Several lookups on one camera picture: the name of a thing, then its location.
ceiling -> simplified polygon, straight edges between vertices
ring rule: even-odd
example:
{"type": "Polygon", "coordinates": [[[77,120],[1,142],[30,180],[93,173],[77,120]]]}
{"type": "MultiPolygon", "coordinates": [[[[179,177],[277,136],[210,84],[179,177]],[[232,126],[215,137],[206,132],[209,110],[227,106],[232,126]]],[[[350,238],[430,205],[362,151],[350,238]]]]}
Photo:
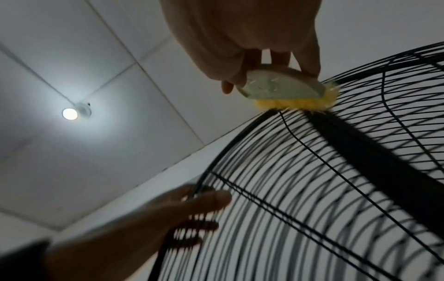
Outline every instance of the ceiling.
{"type": "MultiPolygon", "coordinates": [[[[321,78],[444,40],[443,10],[325,0],[321,78]]],[[[196,69],[158,0],[3,0],[0,50],[0,208],[54,229],[260,113],[196,69]],[[80,101],[91,117],[63,119],[80,101]]]]}

hand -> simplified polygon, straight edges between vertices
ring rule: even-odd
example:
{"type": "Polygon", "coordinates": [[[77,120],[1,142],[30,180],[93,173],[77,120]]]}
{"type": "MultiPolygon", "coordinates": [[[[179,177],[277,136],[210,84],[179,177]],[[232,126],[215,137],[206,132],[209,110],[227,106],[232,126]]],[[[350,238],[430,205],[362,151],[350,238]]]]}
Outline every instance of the hand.
{"type": "MultiPolygon", "coordinates": [[[[125,280],[159,250],[169,230],[216,230],[218,223],[194,221],[190,216],[223,209],[231,194],[210,189],[183,201],[192,188],[185,185],[167,192],[127,216],[50,249],[45,264],[51,280],[125,280]]],[[[172,247],[192,247],[201,241],[196,236],[177,240],[172,247]]]]}
{"type": "Polygon", "coordinates": [[[321,70],[315,17],[321,0],[160,0],[165,19],[194,63],[228,94],[243,87],[246,71],[262,50],[288,66],[293,53],[301,71],[321,70]]]}

ceiling light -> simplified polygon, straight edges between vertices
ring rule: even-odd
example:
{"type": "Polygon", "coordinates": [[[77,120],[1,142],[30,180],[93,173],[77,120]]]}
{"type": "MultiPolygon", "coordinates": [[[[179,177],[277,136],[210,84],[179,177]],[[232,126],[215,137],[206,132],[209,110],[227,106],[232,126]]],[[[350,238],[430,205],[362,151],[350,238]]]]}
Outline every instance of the ceiling light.
{"type": "Polygon", "coordinates": [[[66,120],[76,120],[79,114],[73,108],[65,108],[62,111],[62,115],[66,120]]]}
{"type": "Polygon", "coordinates": [[[66,120],[76,120],[78,117],[88,118],[91,116],[90,104],[76,103],[74,108],[65,108],[62,115],[66,120]]]}

sleeve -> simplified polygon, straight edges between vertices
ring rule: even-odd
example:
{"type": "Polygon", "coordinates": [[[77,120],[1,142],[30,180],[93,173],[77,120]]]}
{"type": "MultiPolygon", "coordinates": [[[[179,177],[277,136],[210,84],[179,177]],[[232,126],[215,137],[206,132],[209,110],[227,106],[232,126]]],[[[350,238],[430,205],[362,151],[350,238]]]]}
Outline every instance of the sleeve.
{"type": "Polygon", "coordinates": [[[41,241],[0,257],[0,279],[49,281],[43,256],[49,241],[41,241]]]}

light bulb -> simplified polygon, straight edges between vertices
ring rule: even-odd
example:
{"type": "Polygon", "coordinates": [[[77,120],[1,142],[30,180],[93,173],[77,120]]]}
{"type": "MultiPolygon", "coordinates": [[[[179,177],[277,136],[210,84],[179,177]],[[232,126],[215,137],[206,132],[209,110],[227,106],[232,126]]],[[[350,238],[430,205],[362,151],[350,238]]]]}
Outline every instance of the light bulb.
{"type": "Polygon", "coordinates": [[[62,115],[66,120],[76,120],[79,116],[77,111],[73,108],[65,108],[62,111],[62,115]]]}

